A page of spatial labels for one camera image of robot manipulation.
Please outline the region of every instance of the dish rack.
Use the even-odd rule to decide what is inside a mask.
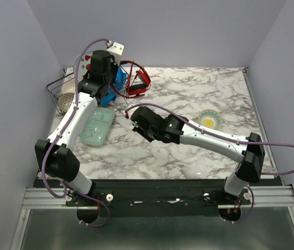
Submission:
[[[67,70],[63,70],[63,71],[64,71],[64,76],[55,80],[54,82],[49,83],[46,86],[46,90],[48,91],[58,113],[64,116],[66,112],[61,110],[59,107],[59,98],[62,96],[61,88],[68,81],[75,79],[75,77],[73,75],[74,74],[73,72],[67,74]],[[116,83],[113,85],[117,91],[120,91],[123,88],[123,86],[126,84],[128,75],[129,74],[127,73],[127,71],[122,66],[120,66],[116,76]],[[117,96],[116,93],[109,87],[108,94],[102,98],[102,100],[100,101],[100,104],[103,107],[106,107],[110,101],[116,100],[116,96]]]

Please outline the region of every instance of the red and black headphones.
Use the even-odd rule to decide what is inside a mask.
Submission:
[[[132,96],[139,97],[139,95],[141,95],[142,93],[145,93],[147,90],[150,89],[150,82],[151,82],[150,77],[147,71],[144,69],[144,67],[137,64],[136,62],[129,61],[129,60],[120,61],[121,66],[125,64],[131,64],[131,71],[127,80],[127,98]],[[133,83],[137,77],[139,77],[142,83],[135,84],[135,85],[132,84],[131,86],[131,76],[132,76],[133,66],[137,66],[139,68],[139,70],[136,71],[136,75],[134,77]]]

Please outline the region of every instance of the light green divided plate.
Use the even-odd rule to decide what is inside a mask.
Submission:
[[[96,108],[80,134],[81,142],[92,146],[102,146],[113,119],[114,112],[111,109]]]

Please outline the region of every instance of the gray wall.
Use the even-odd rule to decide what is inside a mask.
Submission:
[[[10,247],[36,173],[34,143],[54,112],[45,85],[61,74],[27,2],[0,1],[0,250]]]
[[[28,0],[65,67],[100,37],[145,66],[248,66],[285,1]]]
[[[294,0],[288,0],[249,67],[268,139],[294,143]],[[273,148],[279,171],[294,168],[294,150]],[[294,174],[284,177],[294,185]]]

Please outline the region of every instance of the marble table surface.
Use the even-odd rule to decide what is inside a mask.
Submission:
[[[238,68],[146,68],[151,78],[147,96],[128,103],[154,103],[198,122],[204,109],[218,111],[223,124],[220,131],[248,136],[261,134],[257,116]],[[80,170],[90,179],[212,179],[225,178],[236,163],[218,153],[190,145],[149,143],[132,131],[123,116],[127,103],[122,97],[108,108],[116,116],[103,146],[94,147],[77,140],[74,154]],[[155,112],[165,117],[159,109]],[[55,115],[52,128],[62,116]],[[266,155],[263,171],[276,172]]]

